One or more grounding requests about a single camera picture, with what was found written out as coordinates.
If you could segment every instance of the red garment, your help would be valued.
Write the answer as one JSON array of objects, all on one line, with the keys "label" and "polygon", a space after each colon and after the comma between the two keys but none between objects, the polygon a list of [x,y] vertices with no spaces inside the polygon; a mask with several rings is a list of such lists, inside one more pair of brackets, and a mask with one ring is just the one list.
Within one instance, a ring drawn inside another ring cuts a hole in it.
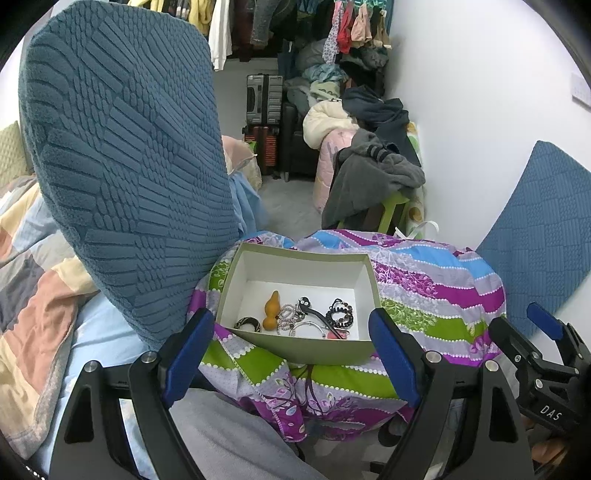
[{"label": "red garment", "polygon": [[345,13],[340,21],[340,30],[336,37],[336,42],[339,45],[339,51],[342,53],[349,53],[351,48],[351,27],[353,26],[353,0],[347,3]]}]

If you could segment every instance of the gray suitcase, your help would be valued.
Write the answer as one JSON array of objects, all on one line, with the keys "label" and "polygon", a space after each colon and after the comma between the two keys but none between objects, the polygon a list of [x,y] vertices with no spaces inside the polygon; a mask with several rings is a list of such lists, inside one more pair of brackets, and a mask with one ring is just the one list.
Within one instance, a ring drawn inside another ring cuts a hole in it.
[{"label": "gray suitcase", "polygon": [[249,75],[246,80],[246,123],[279,125],[281,120],[281,75]]}]

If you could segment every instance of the white shirt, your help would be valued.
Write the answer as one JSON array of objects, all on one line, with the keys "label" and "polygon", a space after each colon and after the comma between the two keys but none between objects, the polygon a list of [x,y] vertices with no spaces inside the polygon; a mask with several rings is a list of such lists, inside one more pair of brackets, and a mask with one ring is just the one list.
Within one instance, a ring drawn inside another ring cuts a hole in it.
[{"label": "white shirt", "polygon": [[209,28],[209,50],[212,53],[213,68],[216,72],[223,70],[226,58],[232,54],[229,7],[230,0],[217,0],[213,7]]}]

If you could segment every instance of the blue cushion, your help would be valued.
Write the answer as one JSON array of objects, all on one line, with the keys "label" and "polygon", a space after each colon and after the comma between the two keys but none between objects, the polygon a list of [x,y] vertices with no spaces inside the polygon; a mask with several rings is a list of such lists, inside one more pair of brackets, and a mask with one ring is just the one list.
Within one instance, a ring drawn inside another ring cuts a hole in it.
[{"label": "blue cushion", "polygon": [[238,238],[207,41],[167,14],[75,2],[31,40],[19,96],[52,215],[157,349]]},{"label": "blue cushion", "polygon": [[537,142],[476,252],[503,280],[508,320],[533,335],[529,303],[555,314],[591,269],[591,173],[555,145]]}]

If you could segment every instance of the beige cushion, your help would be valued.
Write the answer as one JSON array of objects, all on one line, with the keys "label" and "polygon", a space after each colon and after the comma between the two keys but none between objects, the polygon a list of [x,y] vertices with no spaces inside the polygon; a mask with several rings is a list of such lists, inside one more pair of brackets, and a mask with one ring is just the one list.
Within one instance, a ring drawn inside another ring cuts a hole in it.
[{"label": "beige cushion", "polygon": [[0,130],[0,187],[21,175],[29,175],[18,122]]}]

